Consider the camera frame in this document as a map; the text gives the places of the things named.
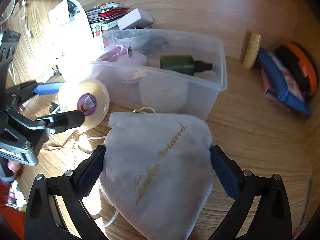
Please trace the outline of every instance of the white drawstring bag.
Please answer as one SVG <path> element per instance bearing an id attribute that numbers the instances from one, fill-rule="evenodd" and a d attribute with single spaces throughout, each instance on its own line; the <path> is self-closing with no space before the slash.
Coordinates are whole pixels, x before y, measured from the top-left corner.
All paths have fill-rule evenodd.
<path id="1" fill-rule="evenodd" d="M 206 123 L 191 115 L 112 113 L 109 125 L 105 198 L 147 239 L 186 240 L 212 190 Z"/>

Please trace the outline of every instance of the white cardboard box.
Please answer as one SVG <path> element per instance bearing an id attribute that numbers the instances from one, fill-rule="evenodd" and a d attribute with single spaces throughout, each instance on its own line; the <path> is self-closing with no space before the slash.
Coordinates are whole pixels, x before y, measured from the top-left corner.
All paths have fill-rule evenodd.
<path id="1" fill-rule="evenodd" d="M 137 8 L 120 18 L 117 22 L 119 30 L 124 30 L 130 27 L 145 27 L 153 23 L 153 18 L 150 13 Z"/>

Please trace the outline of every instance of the green bottle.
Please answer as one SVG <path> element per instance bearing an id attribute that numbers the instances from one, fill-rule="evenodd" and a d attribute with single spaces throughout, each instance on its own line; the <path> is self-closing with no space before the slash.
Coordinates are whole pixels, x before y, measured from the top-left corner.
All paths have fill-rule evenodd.
<path id="1" fill-rule="evenodd" d="M 196 72 L 212 70 L 212 64 L 193 60 L 191 55 L 183 56 L 161 56 L 160 68 L 174 70 L 182 74 L 193 76 Z"/>

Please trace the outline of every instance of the barcode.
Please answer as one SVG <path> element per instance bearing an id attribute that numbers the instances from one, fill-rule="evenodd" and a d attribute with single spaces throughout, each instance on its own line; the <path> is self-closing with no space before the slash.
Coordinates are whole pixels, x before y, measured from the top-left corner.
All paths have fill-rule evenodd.
<path id="1" fill-rule="evenodd" d="M 87 97 L 84 102 L 86 103 L 86 105 L 91 109 L 94 107 L 94 103 L 92 102 L 90 97 Z"/>

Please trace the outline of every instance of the plastic storage bin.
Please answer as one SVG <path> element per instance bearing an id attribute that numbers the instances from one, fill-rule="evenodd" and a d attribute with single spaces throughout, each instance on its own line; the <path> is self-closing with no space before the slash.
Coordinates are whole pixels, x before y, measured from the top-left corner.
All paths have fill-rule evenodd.
<path id="1" fill-rule="evenodd" d="M 104 43 L 124 42 L 148 57 L 147 66 L 126 66 L 95 61 L 64 65 L 66 82 L 87 78 L 101 81 L 110 101 L 131 109 L 151 106 L 157 112 L 192 114 L 206 120 L 219 94 L 227 88 L 227 70 L 220 39 L 173 30 L 139 29 L 109 31 Z M 213 64 L 213 70 L 194 76 L 160 69 L 160 56 L 191 55 Z"/>

